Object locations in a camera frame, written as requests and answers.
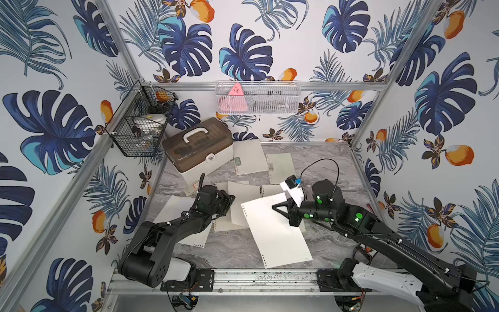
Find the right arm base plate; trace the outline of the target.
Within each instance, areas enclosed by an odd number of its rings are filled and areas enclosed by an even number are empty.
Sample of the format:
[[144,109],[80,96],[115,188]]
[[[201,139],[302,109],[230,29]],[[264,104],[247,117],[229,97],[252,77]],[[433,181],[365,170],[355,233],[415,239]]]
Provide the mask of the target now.
[[362,292],[353,278],[353,272],[345,269],[318,269],[317,285],[320,292]]

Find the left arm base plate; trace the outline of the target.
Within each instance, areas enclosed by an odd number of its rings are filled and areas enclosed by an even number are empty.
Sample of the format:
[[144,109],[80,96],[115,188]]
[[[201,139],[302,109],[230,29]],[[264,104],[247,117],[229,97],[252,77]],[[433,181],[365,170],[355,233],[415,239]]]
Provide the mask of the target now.
[[211,269],[192,269],[185,280],[162,282],[162,292],[212,292],[215,271]]

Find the large cream notebook blue label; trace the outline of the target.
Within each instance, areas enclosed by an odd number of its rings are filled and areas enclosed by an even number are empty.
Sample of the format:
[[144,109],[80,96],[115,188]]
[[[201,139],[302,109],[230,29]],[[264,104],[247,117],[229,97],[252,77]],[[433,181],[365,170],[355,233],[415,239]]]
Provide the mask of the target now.
[[[218,190],[228,191],[228,182],[222,182],[216,184]],[[222,232],[222,231],[233,231],[233,230],[243,230],[248,229],[248,225],[241,226],[238,224],[232,223],[231,219],[231,211],[228,211],[226,216],[219,218],[214,221],[214,231]]]

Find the pale green spiral notebook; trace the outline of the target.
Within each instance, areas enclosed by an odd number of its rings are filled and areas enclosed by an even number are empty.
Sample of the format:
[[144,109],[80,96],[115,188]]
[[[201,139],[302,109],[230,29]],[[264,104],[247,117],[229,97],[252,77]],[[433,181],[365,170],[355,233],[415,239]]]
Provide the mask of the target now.
[[266,161],[271,185],[279,185],[289,176],[296,174],[290,153],[266,154]]

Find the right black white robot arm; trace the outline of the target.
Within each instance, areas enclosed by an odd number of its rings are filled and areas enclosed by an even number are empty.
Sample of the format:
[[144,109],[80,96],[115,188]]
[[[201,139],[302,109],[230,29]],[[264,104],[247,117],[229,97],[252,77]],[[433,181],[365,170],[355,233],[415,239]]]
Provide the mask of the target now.
[[304,219],[337,232],[363,246],[373,248],[394,261],[405,274],[376,269],[354,258],[346,258],[338,269],[318,271],[322,291],[382,293],[404,299],[425,311],[471,311],[477,272],[470,266],[455,266],[431,255],[392,231],[370,211],[346,203],[337,182],[323,179],[311,187],[307,200],[301,176],[290,176],[281,187],[290,194],[273,205],[275,212],[298,227]]

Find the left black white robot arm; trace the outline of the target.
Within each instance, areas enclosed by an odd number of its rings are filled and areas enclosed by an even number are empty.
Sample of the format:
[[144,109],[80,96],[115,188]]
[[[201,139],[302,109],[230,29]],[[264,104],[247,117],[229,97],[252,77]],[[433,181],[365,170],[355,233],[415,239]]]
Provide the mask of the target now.
[[194,234],[201,233],[217,218],[226,216],[236,196],[204,185],[200,176],[196,197],[189,209],[179,217],[164,222],[143,222],[118,264],[123,277],[151,288],[157,287],[167,275],[175,245]]

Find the cream spiral notebook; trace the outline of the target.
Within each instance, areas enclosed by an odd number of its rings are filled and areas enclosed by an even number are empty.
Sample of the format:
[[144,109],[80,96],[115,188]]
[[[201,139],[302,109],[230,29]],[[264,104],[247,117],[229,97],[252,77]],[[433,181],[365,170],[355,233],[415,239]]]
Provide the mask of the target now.
[[267,172],[268,163],[259,140],[243,140],[233,144],[236,175]]

